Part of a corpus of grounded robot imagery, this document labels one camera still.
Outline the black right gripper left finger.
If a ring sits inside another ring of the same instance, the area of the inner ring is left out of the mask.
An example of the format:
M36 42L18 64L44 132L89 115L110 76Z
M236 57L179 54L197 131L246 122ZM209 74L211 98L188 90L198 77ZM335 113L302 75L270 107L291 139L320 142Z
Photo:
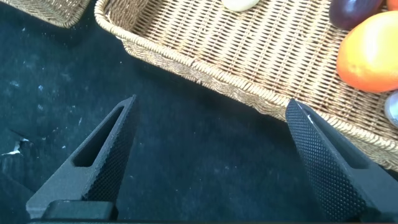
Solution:
M138 120L136 96L119 102L27 201L30 217L115 217Z

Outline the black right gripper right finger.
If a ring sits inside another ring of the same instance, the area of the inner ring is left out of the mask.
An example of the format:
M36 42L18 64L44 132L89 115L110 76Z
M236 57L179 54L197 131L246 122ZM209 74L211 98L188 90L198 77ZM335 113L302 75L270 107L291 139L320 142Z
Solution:
M291 99L290 133L332 222L397 222L397 180L307 105Z

